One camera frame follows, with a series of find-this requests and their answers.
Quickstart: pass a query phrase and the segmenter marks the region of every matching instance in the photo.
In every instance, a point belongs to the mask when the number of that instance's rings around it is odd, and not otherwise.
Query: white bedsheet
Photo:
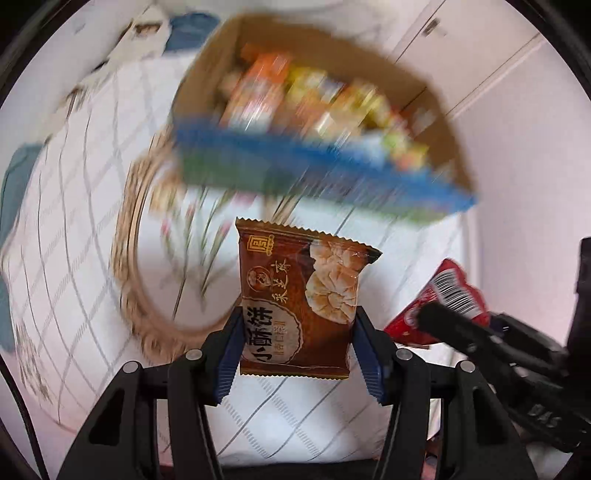
[[[22,379],[40,409],[71,432],[123,363],[153,364],[121,313],[109,259],[128,170],[166,125],[193,57],[165,55],[126,65],[70,117],[42,150],[3,251]],[[364,271],[359,295],[377,327],[414,298],[443,258],[468,261],[462,215],[420,228],[302,200],[293,216],[297,225],[338,230],[384,252]],[[150,229],[142,231],[149,235]],[[234,240],[230,233],[219,255],[237,252]],[[181,324],[191,323],[186,315]],[[444,345],[416,352],[431,362],[453,362]],[[237,375],[230,396],[209,408],[208,416],[224,465],[328,462],[377,455],[389,409],[369,396],[354,367],[345,381]],[[163,408],[158,426],[160,458],[167,463]]]

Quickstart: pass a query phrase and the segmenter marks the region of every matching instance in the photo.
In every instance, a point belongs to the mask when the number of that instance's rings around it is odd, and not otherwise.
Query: floral pattern
[[[53,403],[52,395],[42,374],[43,365],[39,361],[37,348],[29,337],[24,323],[15,324],[15,339],[22,382],[28,385],[37,397]]]

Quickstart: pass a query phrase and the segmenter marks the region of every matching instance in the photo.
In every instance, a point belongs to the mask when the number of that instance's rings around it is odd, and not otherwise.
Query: snack box
[[[431,169],[402,172],[329,145],[218,126],[212,120],[218,86],[239,63],[245,43],[289,52],[295,63],[342,82],[375,84],[392,106],[402,107],[415,140],[428,145]],[[188,184],[319,197],[422,222],[468,210],[476,201],[461,149],[429,86],[378,53],[309,25],[262,14],[226,21],[189,68],[171,117]]]

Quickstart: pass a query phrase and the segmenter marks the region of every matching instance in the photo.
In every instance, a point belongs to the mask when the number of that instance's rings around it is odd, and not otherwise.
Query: white cabinet
[[[505,0],[446,0],[399,62],[430,81],[449,111],[537,33]]]

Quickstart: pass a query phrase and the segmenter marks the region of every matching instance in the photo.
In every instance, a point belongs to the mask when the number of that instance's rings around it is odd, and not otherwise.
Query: screw head
[[[469,360],[464,360],[461,364],[460,364],[460,368],[462,370],[464,370],[464,372],[466,372],[467,374],[471,374],[474,370],[476,370],[476,365],[474,365],[472,362],[470,362]]]
[[[405,348],[399,348],[396,350],[396,357],[400,360],[410,360],[413,357],[413,353]]]
[[[203,352],[199,348],[194,348],[185,353],[187,360],[199,360],[203,356]]]
[[[124,366],[123,366],[123,371],[126,374],[132,374],[133,372],[135,372],[137,369],[139,368],[139,363],[138,362],[127,362]]]

